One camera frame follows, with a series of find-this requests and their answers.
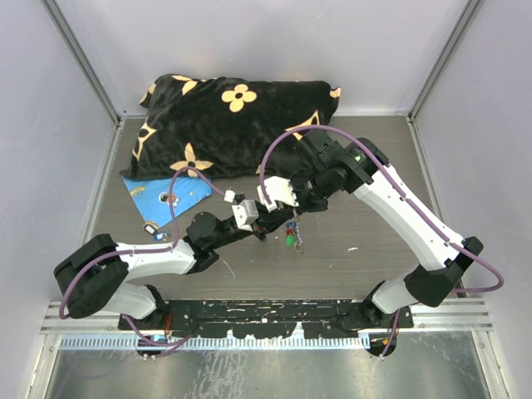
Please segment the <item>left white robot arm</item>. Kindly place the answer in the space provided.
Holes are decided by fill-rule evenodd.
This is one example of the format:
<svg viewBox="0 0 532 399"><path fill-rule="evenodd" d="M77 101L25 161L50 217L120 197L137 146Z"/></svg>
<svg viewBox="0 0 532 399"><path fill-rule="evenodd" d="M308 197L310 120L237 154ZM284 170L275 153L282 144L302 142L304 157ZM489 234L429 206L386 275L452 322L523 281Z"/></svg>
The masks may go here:
<svg viewBox="0 0 532 399"><path fill-rule="evenodd" d="M98 234L54 269L62 292L61 319L81 319L101 310L137 319L148 329L166 320L162 297L155 288L135 286L131 280L162 274L201 273L218 259L217 249L254 236L266 236L292 216L290 209L259 209L249 229L239 227L239 216L221 220L198 213L184 238L173 244L123 244L109 234Z"/></svg>

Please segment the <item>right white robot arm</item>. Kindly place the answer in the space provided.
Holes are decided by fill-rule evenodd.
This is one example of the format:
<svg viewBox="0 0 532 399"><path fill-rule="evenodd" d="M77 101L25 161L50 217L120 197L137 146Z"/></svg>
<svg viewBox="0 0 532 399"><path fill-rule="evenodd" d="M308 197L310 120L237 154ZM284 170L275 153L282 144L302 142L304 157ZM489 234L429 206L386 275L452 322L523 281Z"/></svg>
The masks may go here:
<svg viewBox="0 0 532 399"><path fill-rule="evenodd" d="M362 318L381 328L394 312L421 303L437 307L455 288L484 248L475 236L463 238L446 227L404 184L389 159L370 140L342 146L325 131L296 135L296 151L312 165L293 175L301 209L321 211L343 190L375 210L416 255L418 265L379 283L364 299Z"/></svg>

